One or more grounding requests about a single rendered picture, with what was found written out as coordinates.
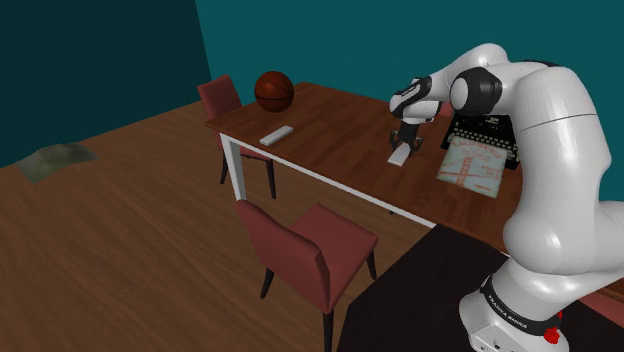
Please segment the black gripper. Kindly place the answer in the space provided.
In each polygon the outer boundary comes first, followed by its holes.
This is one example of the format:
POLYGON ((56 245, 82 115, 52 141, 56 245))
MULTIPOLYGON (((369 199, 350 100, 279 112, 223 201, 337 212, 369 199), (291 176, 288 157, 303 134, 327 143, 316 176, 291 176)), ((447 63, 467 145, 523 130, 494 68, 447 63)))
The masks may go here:
POLYGON ((401 141, 409 145, 410 155, 412 155, 416 151, 419 151, 423 143, 423 138, 417 137, 418 129, 418 124, 410 124, 402 121, 398 131, 390 131, 389 143, 392 149, 395 150, 399 144, 399 141, 401 141))

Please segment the wooden table with white legs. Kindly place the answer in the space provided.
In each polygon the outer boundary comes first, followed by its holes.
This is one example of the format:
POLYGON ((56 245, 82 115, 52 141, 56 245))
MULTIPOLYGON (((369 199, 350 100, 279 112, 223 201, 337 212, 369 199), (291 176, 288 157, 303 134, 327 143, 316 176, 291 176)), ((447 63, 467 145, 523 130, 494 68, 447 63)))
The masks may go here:
POLYGON ((439 115, 419 129, 419 151, 401 167, 389 164, 389 133, 398 122, 385 102, 307 82, 294 91, 282 113, 251 103, 207 121, 229 153, 237 198, 245 195, 238 158, 245 147, 425 226, 441 224, 504 250, 503 226, 521 193, 520 168, 504 171, 495 199, 439 180, 441 142, 451 123, 439 115), (285 125, 294 131, 270 146, 259 143, 285 125))

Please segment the pale book with red drawing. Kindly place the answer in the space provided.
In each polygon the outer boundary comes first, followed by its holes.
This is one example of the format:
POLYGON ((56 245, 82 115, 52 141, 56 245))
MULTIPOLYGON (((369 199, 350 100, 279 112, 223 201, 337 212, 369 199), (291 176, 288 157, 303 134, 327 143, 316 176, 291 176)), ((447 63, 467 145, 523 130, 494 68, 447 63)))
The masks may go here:
POLYGON ((441 181, 495 199, 507 152, 482 142, 453 137, 437 173, 441 181))

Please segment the black typewriter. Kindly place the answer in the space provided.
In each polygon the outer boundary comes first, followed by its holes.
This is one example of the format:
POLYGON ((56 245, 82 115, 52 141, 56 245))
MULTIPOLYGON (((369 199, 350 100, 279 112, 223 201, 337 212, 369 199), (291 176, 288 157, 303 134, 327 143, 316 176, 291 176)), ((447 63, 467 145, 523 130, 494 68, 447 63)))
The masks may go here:
POLYGON ((507 169, 515 170, 520 164, 518 146, 508 115, 465 116, 454 113, 441 148, 447 150, 454 137, 505 149, 507 169))

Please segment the brown basketball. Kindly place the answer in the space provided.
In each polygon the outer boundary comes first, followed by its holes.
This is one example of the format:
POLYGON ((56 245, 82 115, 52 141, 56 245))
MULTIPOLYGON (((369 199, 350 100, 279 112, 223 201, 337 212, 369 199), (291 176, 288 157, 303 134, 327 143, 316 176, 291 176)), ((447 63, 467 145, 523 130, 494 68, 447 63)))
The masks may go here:
POLYGON ((292 104, 294 86, 284 73, 268 71, 257 79, 254 96, 258 105, 265 111, 280 113, 292 104))

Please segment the dark robot stand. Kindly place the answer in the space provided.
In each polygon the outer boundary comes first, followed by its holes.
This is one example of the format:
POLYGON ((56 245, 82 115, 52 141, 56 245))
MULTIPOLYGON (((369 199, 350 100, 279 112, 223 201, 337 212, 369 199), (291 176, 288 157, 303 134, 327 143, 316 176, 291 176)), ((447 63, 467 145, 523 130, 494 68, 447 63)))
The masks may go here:
POLYGON ((349 304, 336 352, 475 352, 459 302, 506 256, 436 226, 349 304))

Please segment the green grey floor mat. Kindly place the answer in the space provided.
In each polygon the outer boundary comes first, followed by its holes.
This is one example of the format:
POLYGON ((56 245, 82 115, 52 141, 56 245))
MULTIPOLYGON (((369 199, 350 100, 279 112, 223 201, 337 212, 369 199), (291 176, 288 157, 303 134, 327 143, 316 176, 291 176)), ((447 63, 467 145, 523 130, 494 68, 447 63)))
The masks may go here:
POLYGON ((15 163, 32 183, 38 183, 73 164, 97 160, 98 156, 81 143, 43 147, 15 163))

